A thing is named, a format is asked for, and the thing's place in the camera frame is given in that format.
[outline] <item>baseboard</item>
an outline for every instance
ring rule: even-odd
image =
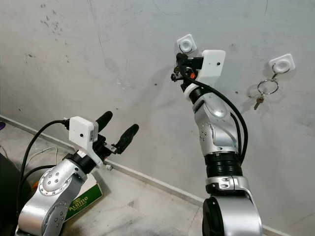
[[[18,122],[18,121],[15,121],[15,120],[13,120],[13,119],[10,119],[10,118],[8,118],[8,117],[6,117],[6,116],[0,115],[0,118],[1,118],[1,120],[3,120],[4,122],[6,122],[6,123],[8,123],[8,124],[12,124],[13,126],[18,127],[18,128],[20,128],[20,129],[23,129],[24,131],[29,132],[29,133],[31,133],[31,134],[34,134],[34,135],[35,135],[35,134],[38,132],[38,130],[35,130],[35,129],[29,127],[29,126],[26,126],[26,125],[24,125],[24,124],[22,124],[22,123],[20,123],[20,122]],[[70,148],[71,150],[74,150],[74,146],[73,146],[73,145],[71,145],[71,144],[69,144],[69,143],[66,143],[66,142],[64,142],[64,141],[61,141],[61,140],[59,140],[59,139],[56,139],[56,138],[54,138],[54,137],[52,137],[52,136],[50,136],[50,135],[47,135],[47,134],[42,133],[42,134],[40,135],[40,137],[43,138],[43,139],[45,139],[45,140],[47,140],[47,141],[50,141],[50,142],[52,142],[52,143],[54,143],[54,144],[57,144],[57,145],[59,145],[59,146],[61,146],[61,147],[63,147],[63,148]]]
[[[31,134],[36,134],[37,133],[37,130],[33,129],[33,128],[30,128],[20,122],[17,122],[13,119],[10,119],[8,117],[5,117],[3,115],[0,115],[0,118],[2,118],[3,121],[9,123],[9,124],[12,124],[24,131],[27,131]],[[61,141],[59,139],[56,139],[52,136],[49,136],[49,135],[46,135],[46,134],[41,134],[40,135],[41,138],[43,139],[46,139],[47,141],[50,141],[52,143],[55,143],[59,146],[62,146],[64,148],[70,148],[71,150],[74,150],[74,147],[71,145],[71,144],[68,144],[64,141]],[[141,172],[138,172],[136,170],[133,170],[131,168],[128,168],[126,166],[123,166],[123,165],[120,165],[114,161],[111,161],[111,160],[105,160],[105,163],[106,164],[109,164],[111,165],[114,169],[126,174],[126,175],[129,175],[129,176],[132,176],[136,179],[139,179],[145,183],[148,183],[156,188],[159,188],[167,193],[170,193],[170,194],[173,194],[174,196],[177,196],[185,201],[188,201],[192,204],[195,204],[199,207],[202,207],[202,204],[203,204],[203,201],[204,199],[203,198],[200,198],[200,197],[197,197],[189,192],[186,192],[182,189],[179,189],[179,188],[176,188],[172,185],[169,185],[168,183],[165,183],[165,182],[162,182],[156,178],[153,178],[151,176],[148,176],[148,175],[145,175]],[[288,234],[285,234],[283,232],[280,232],[278,230],[275,230],[273,228],[270,228],[268,226],[265,226],[263,225],[263,233],[267,236],[290,236]]]

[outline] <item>key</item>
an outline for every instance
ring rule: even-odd
[[[261,95],[259,98],[257,98],[256,104],[255,104],[255,106],[254,106],[254,110],[257,110],[258,106],[259,106],[261,103],[263,103],[263,101],[264,101],[264,96],[263,96],[263,95]]]

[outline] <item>concrete floor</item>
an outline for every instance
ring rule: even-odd
[[[0,145],[20,168],[26,147],[33,137],[7,124],[0,131]],[[38,139],[31,154],[56,146]],[[73,150],[58,147],[58,162]],[[35,157],[27,170],[54,164],[52,149]],[[29,177],[32,185],[43,172]],[[202,209],[140,180],[104,166],[92,171],[103,197],[88,209],[67,221],[63,236],[201,236]]]

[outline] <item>silver robotic arm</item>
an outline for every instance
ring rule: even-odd
[[[261,236],[261,220],[242,173],[245,153],[242,158],[237,120],[222,101],[227,98],[209,87],[219,78],[224,58],[221,50],[205,50],[196,58],[178,53],[171,76],[174,82],[183,80],[184,96],[193,103],[207,166],[206,190],[211,196],[203,204],[203,236]]]
[[[96,122],[81,117],[67,120],[69,140],[78,150],[43,174],[35,194],[20,212],[16,236],[60,234],[67,210],[86,181],[86,174],[95,166],[101,166],[110,154],[121,154],[139,129],[134,124],[115,145],[109,145],[98,132],[111,117],[112,113],[106,112]]]

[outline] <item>wall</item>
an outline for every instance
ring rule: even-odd
[[[174,41],[227,56],[215,87],[242,111],[250,141],[244,172],[263,223],[313,235],[315,32],[313,0],[0,0],[0,112],[33,128],[58,118],[97,118],[115,142],[140,132],[113,160],[206,197],[191,104],[170,81]],[[292,53],[297,69],[252,109],[265,63]],[[53,127],[48,134],[67,140]]]

